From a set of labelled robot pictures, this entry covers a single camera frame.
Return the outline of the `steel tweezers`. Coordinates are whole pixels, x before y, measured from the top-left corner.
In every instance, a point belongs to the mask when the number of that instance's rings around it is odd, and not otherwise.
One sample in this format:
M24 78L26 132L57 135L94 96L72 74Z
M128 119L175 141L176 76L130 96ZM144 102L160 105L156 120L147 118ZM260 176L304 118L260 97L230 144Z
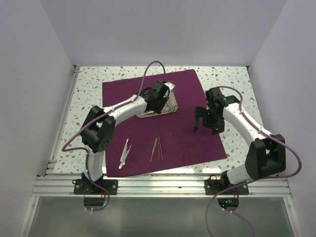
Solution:
M156 150L156 146L157 146L157 142L158 142L158 138L155 138L154 144L153 144L153 148L152 148L152 152L151 152L151 157L150 157L150 162L152 162L155 150Z

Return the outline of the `purple surgical cloth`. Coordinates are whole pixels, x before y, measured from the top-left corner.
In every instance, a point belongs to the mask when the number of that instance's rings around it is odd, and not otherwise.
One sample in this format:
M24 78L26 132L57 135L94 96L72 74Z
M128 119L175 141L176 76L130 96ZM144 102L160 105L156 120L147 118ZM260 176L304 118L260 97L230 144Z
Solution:
M175 85L178 111L162 116L138 118L133 116L115 127L113 140L105 151L106 173L109 177L127 177L182 166L197 165L226 159L227 155L218 134L200 126L194 132L195 107L206 106L204 91L195 70L146 77L144 88L156 81ZM158 142L150 162L155 138L160 137L163 161L158 160ZM128 140L132 145L119 169L120 157Z

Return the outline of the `thin pointed tweezers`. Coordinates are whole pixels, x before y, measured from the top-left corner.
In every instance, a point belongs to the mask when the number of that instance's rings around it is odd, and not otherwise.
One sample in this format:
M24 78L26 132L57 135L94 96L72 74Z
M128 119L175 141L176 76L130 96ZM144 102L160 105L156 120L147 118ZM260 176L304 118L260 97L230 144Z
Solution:
M161 147L161 140L160 137L158 137L158 160L163 161L163 154L162 154L162 147Z

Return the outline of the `steel scalpel handle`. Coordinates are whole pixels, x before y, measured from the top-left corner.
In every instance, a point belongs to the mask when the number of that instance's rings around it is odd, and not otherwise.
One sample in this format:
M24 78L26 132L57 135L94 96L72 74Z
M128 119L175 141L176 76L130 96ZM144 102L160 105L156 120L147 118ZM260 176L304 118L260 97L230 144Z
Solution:
M118 167L119 169L121 169L121 168L125 165L125 161L126 161L126 159L127 159L127 156L128 156L128 154L129 154L129 152L130 152L131 147L132 147L132 145L130 145L130 147L129 147L129 148L126 148L126 151L124 151L123 157L122 157L122 159L121 159L121 161L120 161L120 165L119 165L119 167Z
M127 145L128 145L128 138L125 142L125 145L124 145L124 148L123 148L123 151L122 151L122 154L121 154L121 157L120 157L120 164L123 164L124 160L125 160L125 156L127 154Z

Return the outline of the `steel surgical scissors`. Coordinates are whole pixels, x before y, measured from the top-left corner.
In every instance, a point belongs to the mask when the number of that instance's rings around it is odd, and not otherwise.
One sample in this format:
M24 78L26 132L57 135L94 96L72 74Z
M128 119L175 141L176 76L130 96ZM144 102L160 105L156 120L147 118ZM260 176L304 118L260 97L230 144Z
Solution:
M166 105L166 111L168 113L174 113L178 110L178 106L177 105Z

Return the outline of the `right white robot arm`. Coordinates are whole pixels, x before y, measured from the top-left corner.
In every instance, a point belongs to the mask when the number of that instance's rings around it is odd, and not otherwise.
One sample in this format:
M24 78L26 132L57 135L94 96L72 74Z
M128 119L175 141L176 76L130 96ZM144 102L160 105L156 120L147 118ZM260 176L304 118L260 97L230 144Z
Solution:
M209 128L212 134L225 130L229 122L248 145L245 163L222 173L220 188L231 194L239 183L258 180L285 171L285 139L280 134L272 135L261 127L242 107L242 98L225 96L219 87L206 91L207 107L195 108L194 131L199 126Z

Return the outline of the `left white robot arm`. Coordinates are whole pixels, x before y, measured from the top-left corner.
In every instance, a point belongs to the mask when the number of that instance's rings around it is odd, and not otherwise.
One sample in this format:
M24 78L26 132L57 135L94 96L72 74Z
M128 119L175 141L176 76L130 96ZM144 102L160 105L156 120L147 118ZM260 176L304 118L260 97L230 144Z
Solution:
M80 134L84 147L88 150L85 188L92 194L102 190L102 159L104 151L113 140L115 127L123 121L140 114L153 112L161 114L175 85L157 81L152 87L141 90L140 94L110 107L94 106L90 109Z

